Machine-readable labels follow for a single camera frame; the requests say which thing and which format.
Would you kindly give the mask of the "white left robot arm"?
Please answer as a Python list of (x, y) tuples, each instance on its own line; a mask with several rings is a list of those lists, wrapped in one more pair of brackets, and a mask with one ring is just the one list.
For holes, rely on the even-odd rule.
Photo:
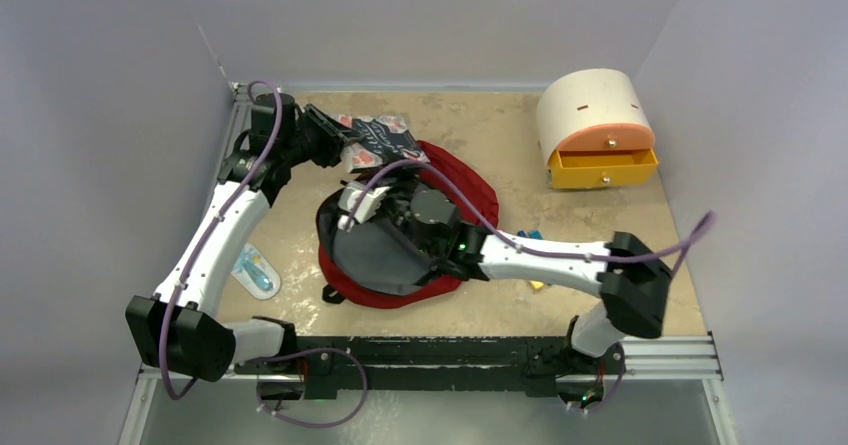
[(340, 163), (361, 135), (313, 105), (271, 93), (236, 104), (241, 132), (216, 177), (212, 201), (186, 251), (156, 290), (133, 297), (125, 311), (143, 364), (215, 382), (239, 363), (259, 359), (272, 373), (297, 364), (286, 337), (292, 324), (265, 317), (222, 324), (220, 300), (244, 245), (268, 213), (294, 167)]

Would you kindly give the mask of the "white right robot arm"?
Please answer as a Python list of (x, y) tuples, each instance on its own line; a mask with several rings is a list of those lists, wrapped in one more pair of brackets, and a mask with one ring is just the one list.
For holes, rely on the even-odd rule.
[(597, 298), (578, 316), (561, 346), (564, 364), (584, 372), (626, 337), (661, 336), (673, 271), (635, 235), (607, 241), (562, 242), (520, 237), (483, 219), (460, 216), (463, 198), (419, 185), (390, 193), (377, 210), (432, 276), (461, 281), (529, 279)]

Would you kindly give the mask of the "floral dark cover book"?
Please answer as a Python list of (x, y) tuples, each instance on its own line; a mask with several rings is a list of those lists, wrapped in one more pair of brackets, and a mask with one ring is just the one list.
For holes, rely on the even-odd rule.
[(351, 139), (340, 154), (346, 173), (378, 170), (397, 160), (429, 161), (401, 116), (335, 114), (331, 118)]

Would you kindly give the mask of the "red student backpack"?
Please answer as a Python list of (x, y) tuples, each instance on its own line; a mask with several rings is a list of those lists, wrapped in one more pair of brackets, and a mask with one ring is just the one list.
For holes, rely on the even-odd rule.
[(315, 219), (319, 267), (326, 281), (323, 301), (397, 309), (481, 278), (477, 263), (486, 234), (483, 225), (499, 221), (497, 194), (471, 166), (444, 148), (423, 140), (418, 143), (429, 158), (423, 168), (396, 169), (381, 182), (394, 188), (421, 181), (441, 190), (459, 207), (461, 223), (450, 255), (434, 259), (417, 250), (380, 208), (370, 221), (349, 231), (339, 230), (337, 202), (343, 191), (339, 189), (321, 203)]

